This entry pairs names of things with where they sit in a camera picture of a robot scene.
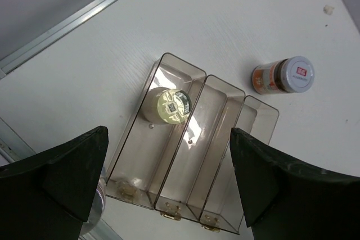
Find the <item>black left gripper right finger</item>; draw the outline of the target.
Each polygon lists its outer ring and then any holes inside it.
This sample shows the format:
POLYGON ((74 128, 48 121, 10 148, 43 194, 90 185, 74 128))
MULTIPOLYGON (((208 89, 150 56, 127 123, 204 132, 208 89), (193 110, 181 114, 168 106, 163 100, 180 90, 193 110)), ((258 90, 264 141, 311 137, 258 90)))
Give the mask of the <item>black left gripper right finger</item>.
POLYGON ((230 150, 255 239, 359 238, 359 177, 306 163, 239 128, 230 150))

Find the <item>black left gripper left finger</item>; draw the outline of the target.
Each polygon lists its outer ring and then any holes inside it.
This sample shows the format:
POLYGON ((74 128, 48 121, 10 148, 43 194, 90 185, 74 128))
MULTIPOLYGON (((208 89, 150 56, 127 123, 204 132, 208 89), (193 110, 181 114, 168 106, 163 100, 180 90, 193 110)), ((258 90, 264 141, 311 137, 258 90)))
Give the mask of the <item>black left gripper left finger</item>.
POLYGON ((78 239, 109 144, 98 126, 1 167, 1 239, 78 239))

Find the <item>silver lid white shaker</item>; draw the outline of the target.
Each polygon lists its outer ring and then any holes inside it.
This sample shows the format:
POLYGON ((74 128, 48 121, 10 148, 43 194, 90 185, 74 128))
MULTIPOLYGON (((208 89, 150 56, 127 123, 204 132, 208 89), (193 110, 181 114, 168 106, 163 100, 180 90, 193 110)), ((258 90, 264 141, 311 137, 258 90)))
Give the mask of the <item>silver lid white shaker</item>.
POLYGON ((106 171, 103 167, 97 184, 96 193, 93 199, 92 207, 88 220, 83 223, 80 236, 89 233, 102 218, 106 205, 106 171))

